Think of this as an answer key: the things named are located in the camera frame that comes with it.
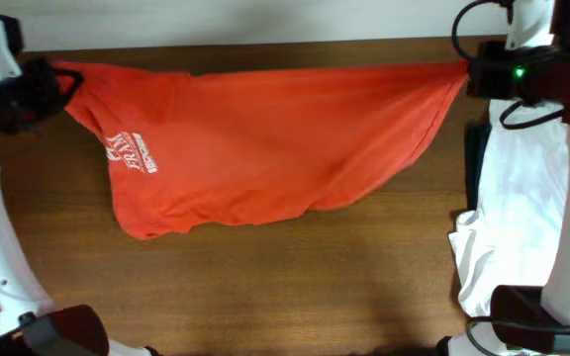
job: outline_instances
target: green light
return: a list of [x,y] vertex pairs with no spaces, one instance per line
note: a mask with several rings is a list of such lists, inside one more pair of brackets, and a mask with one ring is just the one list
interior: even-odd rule
[[524,69],[522,67],[518,67],[518,68],[514,69],[514,77],[516,79],[523,78],[525,73],[526,73],[526,69]]

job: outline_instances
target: red cloth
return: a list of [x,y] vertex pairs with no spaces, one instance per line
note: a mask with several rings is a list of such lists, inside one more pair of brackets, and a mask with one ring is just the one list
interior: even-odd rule
[[466,64],[191,76],[59,63],[66,110],[107,147],[122,228],[270,223],[347,206],[426,150]]

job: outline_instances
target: wooden table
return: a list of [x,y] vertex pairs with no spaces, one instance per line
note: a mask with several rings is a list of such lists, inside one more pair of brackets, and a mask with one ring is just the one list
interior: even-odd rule
[[[468,40],[473,46],[477,39]],[[49,53],[194,73],[457,57],[448,39]],[[103,146],[68,115],[0,137],[2,186],[30,264],[60,307],[165,355],[342,355],[432,346],[465,316],[446,234],[465,208],[460,96],[426,154],[348,209],[137,241],[112,212]]]

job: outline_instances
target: white wall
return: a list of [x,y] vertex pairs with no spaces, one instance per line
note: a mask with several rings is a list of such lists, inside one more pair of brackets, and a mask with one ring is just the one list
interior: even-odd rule
[[[0,0],[28,50],[448,36],[470,0]],[[470,13],[462,34],[503,34],[505,11]]]

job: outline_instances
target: folded white fabric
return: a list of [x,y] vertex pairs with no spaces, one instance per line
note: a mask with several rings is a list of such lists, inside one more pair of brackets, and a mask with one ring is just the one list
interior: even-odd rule
[[[507,131],[499,118],[513,102],[492,101],[476,211],[462,214],[448,237],[461,280],[459,302],[488,315],[499,285],[544,285],[555,260],[568,179],[566,125],[559,120]],[[509,123],[559,110],[520,108]]]

